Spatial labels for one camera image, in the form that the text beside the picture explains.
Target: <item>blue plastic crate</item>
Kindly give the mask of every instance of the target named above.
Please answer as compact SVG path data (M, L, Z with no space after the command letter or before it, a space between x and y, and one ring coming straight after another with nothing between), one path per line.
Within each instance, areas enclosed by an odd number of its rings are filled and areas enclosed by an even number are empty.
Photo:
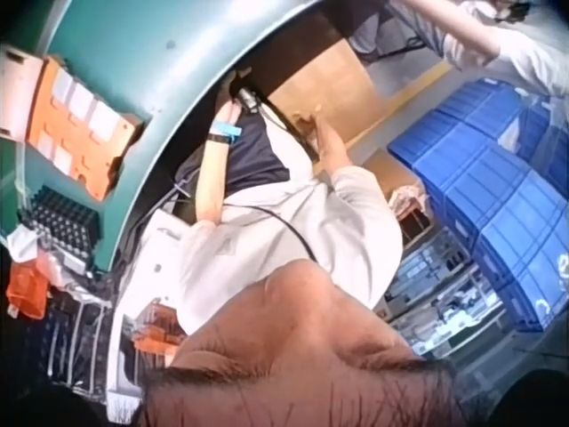
M541 138L548 130L550 112L541 103L524 110L519 118L519 149L517 156L530 162Z
M487 136L458 124L415 162L413 171L421 178L429 196L444 205L446 190L491 145L494 144Z
M496 294L500 297L517 331L541 332L543 330L539 318L545 316L547 308L542 304L535 304L543 300L538 287L527 286L524 291L515 284L503 287Z
M565 200L569 200L569 131L559 130L555 148L551 151L549 164L541 175L549 182Z
M467 82L444 100L437 109L460 121L466 120L482 103L502 88L485 80Z
M565 215L559 218L526 269L498 292L521 332L545 330L569 301L566 279L559 271L561 257L567 254L569 246Z
M445 193L445 225L471 252L480 230L509 200L530 166L498 145L489 145Z
M413 169L433 146L437 145L459 121L439 111L430 111L395 138L388 146L388 153Z
M437 109L497 141L521 115L524 103L510 85L466 84Z
M530 171L502 209L480 231L474 260L494 289L513 282L566 214L567 201Z

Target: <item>white label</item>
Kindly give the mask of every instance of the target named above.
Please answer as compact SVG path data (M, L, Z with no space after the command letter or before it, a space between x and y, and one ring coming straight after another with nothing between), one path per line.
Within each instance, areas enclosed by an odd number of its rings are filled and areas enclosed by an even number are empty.
M462 227L462 224L460 224L458 221L454 222L454 227L456 227L456 229L458 230L459 233L462 234L462 236L464 236L465 238L467 238L469 236L468 232L466 231L466 229L464 227Z
M516 298L512 298L512 305L514 306L514 310L516 311L516 313L523 317L524 316L524 312L522 311L522 307L519 305L519 302L517 302Z
M104 102L97 101L89 120L89 128L102 140L110 141L120 116Z
M559 277L569 279L569 254L561 254L557 260Z
M18 307L16 307L13 304L10 304L8 306L8 310L6 312L8 313L8 316L10 316L11 318L18 318L18 315L20 314L20 310L18 310Z
M73 157L71 156L71 153L69 153L68 151L64 150L62 147L59 146L57 147L57 149L55 149L53 164L64 174L69 175L72 161Z
M514 91L520 96L530 96L529 92L526 89L522 89L521 87L514 88Z
M53 82L52 97L62 104L66 104L72 85L73 77L65 69L60 68Z
M85 120L95 97L81 84L76 83L69 101L69 111L80 120Z
M504 131L498 140L498 145L503 149L506 149L510 153L517 153L519 150L519 143L517 142L519 138L519 118L514 120L508 129Z
M490 270L492 270L494 273L498 272L498 269L496 268L494 263L492 261L490 261L490 258L488 258L488 255L484 255L484 262L488 266L488 268Z
M39 141L37 142L37 149L44 157L52 159L53 139L45 132L39 134Z

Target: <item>paper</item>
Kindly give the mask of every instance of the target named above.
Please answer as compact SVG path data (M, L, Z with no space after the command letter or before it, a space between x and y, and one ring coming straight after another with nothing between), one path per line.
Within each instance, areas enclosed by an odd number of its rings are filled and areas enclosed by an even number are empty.
M24 225L19 225L6 241L8 252L14 262L28 262L37 257L37 233Z

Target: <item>black cable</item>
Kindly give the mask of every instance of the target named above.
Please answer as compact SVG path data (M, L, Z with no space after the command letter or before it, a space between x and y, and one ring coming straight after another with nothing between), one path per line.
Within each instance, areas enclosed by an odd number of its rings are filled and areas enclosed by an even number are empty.
M288 222L287 220L281 218L279 215L277 215L276 213L269 211L269 209L265 209L264 207L259 207L259 206L252 206L252 205L231 205L231 204L223 204L224 206L232 206L232 207L248 207L249 209L254 209L256 211L260 211L263 212L267 215L272 216L273 218L275 218L276 220L280 221L281 223L283 223L285 225L285 227L287 229L289 229L294 236L297 237L297 239L299 239L299 241L302 243L302 245L304 246L304 249L306 250L307 254L309 255L309 258L311 261L315 262L316 264L318 264L318 259L317 257L314 255L314 252L312 251L312 248L309 245L309 242L306 241L306 239L299 233L299 231L297 231L293 225Z

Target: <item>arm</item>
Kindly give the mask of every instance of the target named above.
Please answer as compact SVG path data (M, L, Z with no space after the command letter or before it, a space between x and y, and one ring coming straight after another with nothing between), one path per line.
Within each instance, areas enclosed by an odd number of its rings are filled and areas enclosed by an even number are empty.
M240 114L241 106L231 100L228 92L231 78L221 85L218 95L218 112L214 120L234 125ZM223 142L206 141L204 157L197 178L196 219L214 224L221 222L221 210L225 199L225 178L227 171L229 145Z

